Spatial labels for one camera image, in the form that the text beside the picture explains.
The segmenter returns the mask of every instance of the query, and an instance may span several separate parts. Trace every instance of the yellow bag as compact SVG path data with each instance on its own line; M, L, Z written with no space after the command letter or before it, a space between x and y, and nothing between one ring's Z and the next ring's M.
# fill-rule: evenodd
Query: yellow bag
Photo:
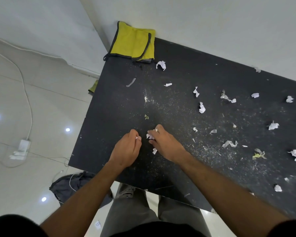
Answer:
M155 35L156 31L153 29L134 28L119 21L110 51L103 60L115 55L150 63L155 58Z

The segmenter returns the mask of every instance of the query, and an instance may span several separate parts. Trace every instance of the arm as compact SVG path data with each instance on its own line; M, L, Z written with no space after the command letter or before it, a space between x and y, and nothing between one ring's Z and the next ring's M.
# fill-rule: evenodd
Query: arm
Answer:
M40 225L46 234L49 237L83 237L112 183L135 161L140 147L141 137L137 131L124 135L103 169Z
M273 227L288 220L276 208L196 160L162 125L156 128L158 132L149 131L155 138L149 142L181 167L237 236L267 236Z

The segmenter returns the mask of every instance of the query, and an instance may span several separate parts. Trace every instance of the gray pants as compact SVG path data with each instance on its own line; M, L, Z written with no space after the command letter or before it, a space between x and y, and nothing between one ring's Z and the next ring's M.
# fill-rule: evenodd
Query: gray pants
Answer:
M155 221L188 224L203 235L211 237L200 209L159 196L157 217L149 208L146 191L126 184L119 185L100 237L110 237Z

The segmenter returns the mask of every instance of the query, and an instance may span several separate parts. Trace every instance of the person's right hand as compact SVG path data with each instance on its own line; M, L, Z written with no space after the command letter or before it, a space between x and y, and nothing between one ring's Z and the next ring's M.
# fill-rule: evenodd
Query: person's right hand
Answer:
M186 150L162 125L157 125L156 129L158 131L148 131L148 133L154 137L154 140L149 140L149 143L152 144L164 158L178 163Z

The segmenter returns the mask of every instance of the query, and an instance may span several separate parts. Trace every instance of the person's left hand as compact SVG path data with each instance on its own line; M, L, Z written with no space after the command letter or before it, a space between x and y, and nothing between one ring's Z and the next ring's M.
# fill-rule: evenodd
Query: person's left hand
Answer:
M123 170L134 163L138 156L140 147L141 137L138 135L136 130L132 129L116 143L111 153L109 162L114 163Z

